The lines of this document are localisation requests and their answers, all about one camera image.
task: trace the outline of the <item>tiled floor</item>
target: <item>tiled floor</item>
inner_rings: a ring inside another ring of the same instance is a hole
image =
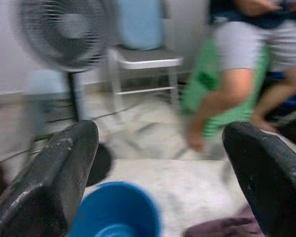
[[[113,111],[110,94],[88,95],[86,100],[91,117]],[[232,215],[245,204],[219,137],[206,154],[196,154],[185,143],[186,119],[160,97],[131,95],[125,96],[124,103],[126,108],[136,106],[96,120],[101,142],[116,159],[105,182],[130,181],[150,192],[161,210],[163,236],[178,237],[190,225]],[[30,132],[20,126],[24,115],[21,106],[0,108],[1,159],[26,150]],[[69,124],[56,122],[49,129]],[[7,169],[20,166],[19,157],[6,163]],[[86,195],[95,188],[87,188]]]

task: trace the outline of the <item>electric fan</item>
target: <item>electric fan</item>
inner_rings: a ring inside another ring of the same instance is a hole
[[[48,67],[65,75],[74,119],[82,119],[75,79],[77,73],[94,69],[105,60],[110,41],[107,5],[102,0],[20,0],[19,19],[26,45]],[[110,153],[101,144],[95,160],[89,185],[110,169]]]

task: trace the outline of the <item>gray shorts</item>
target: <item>gray shorts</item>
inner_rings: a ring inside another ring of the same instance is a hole
[[[272,30],[245,22],[226,22],[214,25],[213,34],[222,70],[254,69],[264,45],[269,46],[273,72],[282,72],[296,66],[294,20],[287,20]]]

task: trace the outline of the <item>green chair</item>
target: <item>green chair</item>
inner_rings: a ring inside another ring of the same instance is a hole
[[[260,52],[257,68],[255,69],[255,88],[253,93],[241,105],[207,120],[203,131],[205,138],[213,137],[220,127],[228,123],[240,120],[248,121],[250,119],[268,66],[269,53],[267,48],[263,48]],[[220,78],[221,71],[214,41],[208,39],[196,60],[193,73],[183,91],[181,101],[183,113],[196,113],[199,109],[200,100],[209,91],[216,90],[220,86]]]

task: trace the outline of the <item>fan guard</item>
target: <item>fan guard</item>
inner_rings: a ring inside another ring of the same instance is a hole
[[[21,0],[26,42],[50,67],[82,72],[103,61],[108,17],[100,0]]]

